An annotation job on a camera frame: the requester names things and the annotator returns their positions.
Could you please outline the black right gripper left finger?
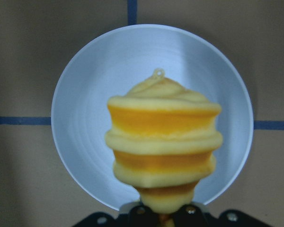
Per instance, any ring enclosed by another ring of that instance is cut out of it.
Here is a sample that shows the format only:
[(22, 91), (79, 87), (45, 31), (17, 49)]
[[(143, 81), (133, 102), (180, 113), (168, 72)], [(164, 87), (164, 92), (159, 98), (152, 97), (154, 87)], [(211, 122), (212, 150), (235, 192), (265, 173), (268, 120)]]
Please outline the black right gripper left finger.
[(135, 206), (129, 212), (130, 227), (157, 227), (159, 216), (147, 206)]

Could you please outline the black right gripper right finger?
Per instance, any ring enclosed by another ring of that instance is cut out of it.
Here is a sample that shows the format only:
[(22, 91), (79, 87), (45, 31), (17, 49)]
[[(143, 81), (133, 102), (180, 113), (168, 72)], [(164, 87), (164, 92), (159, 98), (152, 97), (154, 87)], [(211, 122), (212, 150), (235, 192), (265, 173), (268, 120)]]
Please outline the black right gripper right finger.
[(206, 227), (207, 221), (202, 211), (195, 205), (186, 204), (173, 215), (175, 227)]

